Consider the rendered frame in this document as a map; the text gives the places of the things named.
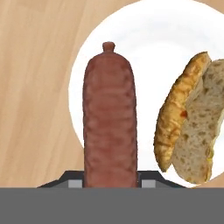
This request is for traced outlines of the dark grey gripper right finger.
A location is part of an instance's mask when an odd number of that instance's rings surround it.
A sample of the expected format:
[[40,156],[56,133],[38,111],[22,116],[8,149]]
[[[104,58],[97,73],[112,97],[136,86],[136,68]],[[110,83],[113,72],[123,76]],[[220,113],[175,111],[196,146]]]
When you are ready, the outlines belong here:
[[159,171],[138,171],[139,188],[183,188],[182,185],[166,180]]

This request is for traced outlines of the golden brown split bun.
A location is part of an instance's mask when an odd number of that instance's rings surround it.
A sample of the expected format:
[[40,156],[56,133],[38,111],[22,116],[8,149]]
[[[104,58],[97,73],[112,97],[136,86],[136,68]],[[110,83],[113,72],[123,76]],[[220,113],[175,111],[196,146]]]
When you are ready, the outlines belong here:
[[224,122],[224,59],[194,55],[159,110],[154,154],[162,172],[171,166],[191,184],[212,176],[214,144]]

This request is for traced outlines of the white round plate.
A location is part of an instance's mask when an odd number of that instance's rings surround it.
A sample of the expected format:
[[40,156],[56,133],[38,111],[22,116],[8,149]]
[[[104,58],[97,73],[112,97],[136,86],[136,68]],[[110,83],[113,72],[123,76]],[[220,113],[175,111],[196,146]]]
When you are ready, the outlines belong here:
[[[107,17],[87,38],[73,66],[69,82],[69,110],[84,149],[82,94],[88,62],[112,42],[115,52],[131,65],[136,89],[138,171],[157,170],[185,186],[171,166],[161,171],[154,154],[158,113],[173,83],[190,59],[207,52],[211,60],[224,59],[224,14],[194,0],[140,0]],[[224,153],[220,131],[213,151]]]

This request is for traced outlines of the reddish brown sausage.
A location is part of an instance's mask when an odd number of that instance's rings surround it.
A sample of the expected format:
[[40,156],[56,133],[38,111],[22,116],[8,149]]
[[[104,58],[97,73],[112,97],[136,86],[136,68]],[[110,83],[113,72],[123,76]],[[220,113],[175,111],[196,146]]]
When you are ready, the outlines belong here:
[[137,186],[137,98],[130,63],[102,44],[83,84],[84,184]]

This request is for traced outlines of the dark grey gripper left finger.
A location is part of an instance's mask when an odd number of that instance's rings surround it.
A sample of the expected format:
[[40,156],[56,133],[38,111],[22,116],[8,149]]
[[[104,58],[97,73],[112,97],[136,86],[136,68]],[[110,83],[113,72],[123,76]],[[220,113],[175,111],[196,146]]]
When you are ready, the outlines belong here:
[[59,179],[43,184],[40,188],[82,188],[84,171],[65,171]]

